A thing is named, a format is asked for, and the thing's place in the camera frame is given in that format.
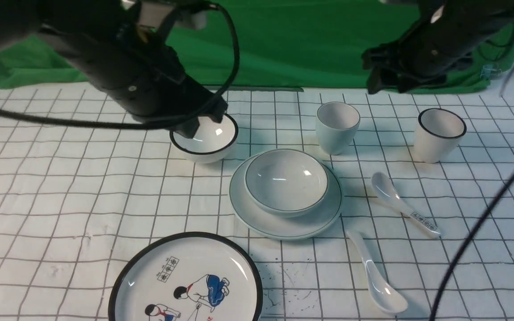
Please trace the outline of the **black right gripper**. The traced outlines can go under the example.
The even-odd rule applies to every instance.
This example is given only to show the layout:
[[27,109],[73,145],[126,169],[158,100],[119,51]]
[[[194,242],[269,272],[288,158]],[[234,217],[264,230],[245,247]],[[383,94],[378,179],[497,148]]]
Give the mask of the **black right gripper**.
[[363,69],[370,71],[367,90],[407,93],[444,85],[449,73],[471,67],[476,45],[477,33],[463,22],[419,20],[399,39],[363,53]]

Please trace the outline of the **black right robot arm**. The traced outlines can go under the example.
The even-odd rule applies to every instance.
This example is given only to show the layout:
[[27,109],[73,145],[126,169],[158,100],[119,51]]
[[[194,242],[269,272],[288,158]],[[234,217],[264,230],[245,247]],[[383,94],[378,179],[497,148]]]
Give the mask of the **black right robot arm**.
[[419,19],[397,40],[367,49],[369,94],[407,93],[445,85],[451,72],[473,65],[473,50],[514,23],[514,0],[386,0],[412,5]]

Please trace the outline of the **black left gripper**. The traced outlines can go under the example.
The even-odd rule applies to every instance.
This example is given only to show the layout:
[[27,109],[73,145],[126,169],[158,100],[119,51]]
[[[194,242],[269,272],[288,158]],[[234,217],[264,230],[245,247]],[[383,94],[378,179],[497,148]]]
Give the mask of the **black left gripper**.
[[73,34],[67,42],[75,54],[69,63],[138,122],[192,138],[200,116],[223,121],[226,102],[188,76],[173,49],[137,27],[106,38]]

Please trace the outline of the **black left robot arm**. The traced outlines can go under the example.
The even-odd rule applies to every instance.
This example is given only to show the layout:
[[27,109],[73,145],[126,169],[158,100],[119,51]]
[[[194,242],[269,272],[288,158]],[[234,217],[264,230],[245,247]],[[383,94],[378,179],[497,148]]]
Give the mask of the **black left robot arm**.
[[[212,93],[190,77],[166,42],[175,26],[200,30],[205,12],[223,14],[234,63]],[[0,0],[0,52],[36,35],[125,109],[134,123],[57,119],[0,109],[0,117],[74,128],[159,130],[195,136],[200,118],[221,123],[223,93],[240,67],[240,47],[230,14],[208,0]]]

